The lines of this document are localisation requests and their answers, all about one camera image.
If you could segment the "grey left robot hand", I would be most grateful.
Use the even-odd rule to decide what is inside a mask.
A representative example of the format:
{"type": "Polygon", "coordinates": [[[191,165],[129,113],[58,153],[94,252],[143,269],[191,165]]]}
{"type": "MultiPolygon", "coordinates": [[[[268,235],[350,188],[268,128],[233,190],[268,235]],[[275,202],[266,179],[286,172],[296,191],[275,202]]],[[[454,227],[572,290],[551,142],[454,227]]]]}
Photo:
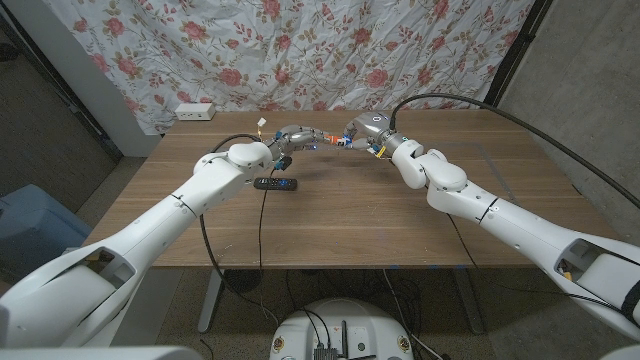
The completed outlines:
{"type": "Polygon", "coordinates": [[[273,138],[265,141],[274,160],[290,156],[309,143],[329,143],[329,135],[313,127],[288,125],[277,131],[273,138]]]}

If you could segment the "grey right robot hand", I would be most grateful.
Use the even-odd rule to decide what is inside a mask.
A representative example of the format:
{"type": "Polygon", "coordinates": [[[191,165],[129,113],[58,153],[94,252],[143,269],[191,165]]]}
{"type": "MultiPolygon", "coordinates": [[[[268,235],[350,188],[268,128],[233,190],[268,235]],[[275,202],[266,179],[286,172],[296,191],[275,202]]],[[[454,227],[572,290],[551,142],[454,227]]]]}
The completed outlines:
{"type": "Polygon", "coordinates": [[[352,119],[343,136],[351,140],[354,149],[367,149],[377,157],[391,157],[408,138],[391,129],[390,117],[380,112],[365,112],[352,119]]]}

